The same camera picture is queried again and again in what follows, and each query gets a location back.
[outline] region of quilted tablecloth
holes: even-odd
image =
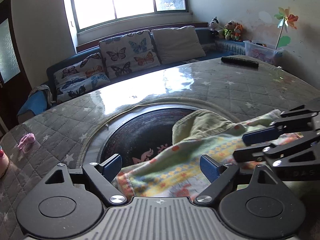
[[[217,58],[149,73],[60,104],[16,126],[0,142],[10,159],[0,179],[0,239],[22,239],[15,217],[19,201],[57,163],[81,167],[94,132],[135,105],[202,100],[244,121],[319,96],[319,90],[264,62],[252,69]],[[36,142],[24,154],[17,144],[28,132]]]

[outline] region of plastic storage box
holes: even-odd
[[[275,66],[279,65],[279,58],[283,56],[284,52],[284,49],[275,49],[276,46],[260,41],[244,41],[244,46],[246,56],[254,57]]]

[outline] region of door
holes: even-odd
[[[4,123],[10,130],[18,124],[17,113],[30,91],[13,32],[11,0],[4,0],[0,3],[0,126]]]

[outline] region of towel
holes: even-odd
[[[40,85],[33,88],[33,90],[31,90],[30,94],[28,95],[28,98],[31,97],[34,93],[41,90],[44,90],[45,94],[47,95],[47,102],[48,102],[48,106],[50,107],[52,103],[55,103],[55,101],[53,101],[52,93],[50,91],[50,88],[47,85]]]
[[[214,112],[197,110],[173,126],[171,147],[150,161],[123,168],[116,176],[115,184],[128,199],[136,195],[189,196],[193,200],[210,185],[199,166],[203,154],[219,163],[235,163],[234,150],[245,147],[242,135],[267,127],[279,117],[280,111],[273,110],[245,122],[233,123]],[[300,133],[284,134],[272,142],[285,144],[300,137]],[[256,164],[241,163],[240,167],[253,169]]]

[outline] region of blue sofa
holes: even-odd
[[[226,40],[217,40],[213,37],[209,29],[206,28],[196,28],[196,33],[198,35],[200,44],[204,47],[204,50],[206,52],[205,57],[197,58],[197,60],[202,61],[202,60],[207,60],[207,59],[212,59],[212,58],[218,58],[218,57],[223,57],[223,56],[231,56],[231,55],[238,55],[238,54],[243,54],[244,55],[244,43],[243,42],[235,42],[235,41],[226,41]],[[153,42],[153,45],[155,46],[152,34],[151,34],[151,41]],[[211,50],[206,50],[206,45],[212,47],[214,45],[216,49],[211,49]],[[51,93],[53,95],[53,100],[56,101],[57,99],[57,91],[54,83],[54,78],[53,74],[65,67],[68,67],[70,65],[73,65],[75,63],[80,62],[87,56],[100,52],[99,46],[94,47],[92,49],[88,49],[86,51],[83,51],[81,53],[78,53],[70,58],[67,58],[55,65],[52,65],[47,69],[47,76],[48,76],[48,81],[45,82],[44,84],[48,85],[50,87]],[[178,65],[183,65],[185,62],[175,62],[171,64],[162,64],[153,68],[148,68],[144,69],[141,71],[133,72],[124,76],[120,76],[114,79],[111,79],[111,82],[108,85],[144,75],[146,73],[151,73],[157,70],[162,70],[170,67],[175,67]],[[41,114],[45,110],[48,109],[47,105],[47,99],[43,91],[38,91],[34,95],[32,95],[28,100],[25,102],[25,104],[22,106],[20,111],[18,112],[18,121],[19,123],[22,123],[31,117]]]

